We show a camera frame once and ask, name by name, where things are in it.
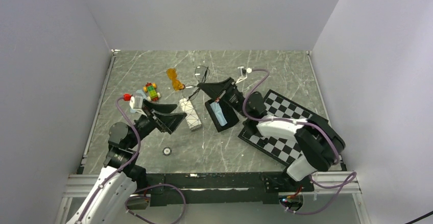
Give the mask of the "light blue cleaning cloth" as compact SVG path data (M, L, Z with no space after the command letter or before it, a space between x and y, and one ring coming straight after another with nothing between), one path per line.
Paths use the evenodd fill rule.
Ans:
M136 90L135 94L136 96L142 97L142 99L145 99L147 97L142 89Z

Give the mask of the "black glasses case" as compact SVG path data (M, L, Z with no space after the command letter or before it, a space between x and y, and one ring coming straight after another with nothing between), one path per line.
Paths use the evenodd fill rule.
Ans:
M210 99L205 102L205 107L218 132L232 128L239 123L237 114L225 102L215 102Z

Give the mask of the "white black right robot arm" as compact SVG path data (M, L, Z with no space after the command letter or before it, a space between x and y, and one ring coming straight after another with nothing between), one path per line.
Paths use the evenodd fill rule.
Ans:
M239 138L286 167L281 178L286 190L296 190L309 174L339 163L344 140L327 119L296 102L272 90L245 98L232 78L198 87L221 105L226 121L235 111L246 118Z

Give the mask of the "thin black framed glasses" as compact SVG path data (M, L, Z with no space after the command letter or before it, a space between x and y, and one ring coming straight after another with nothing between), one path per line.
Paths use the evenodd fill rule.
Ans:
M185 88L182 90L182 97L186 98L189 101L195 99L195 97L199 94L201 89L197 86L199 83L205 83L209 76L209 68L208 66L199 65L195 68L194 77L197 80L195 83L185 85Z

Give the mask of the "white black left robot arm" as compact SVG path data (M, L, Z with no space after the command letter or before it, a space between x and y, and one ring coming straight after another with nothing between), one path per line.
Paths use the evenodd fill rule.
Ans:
M141 143L154 130L172 134L186 119L176 104L158 104L125 94L116 100L124 122L109 130L108 153L95 184L68 223L110 223L120 207L145 199L152 189L146 169L136 165Z

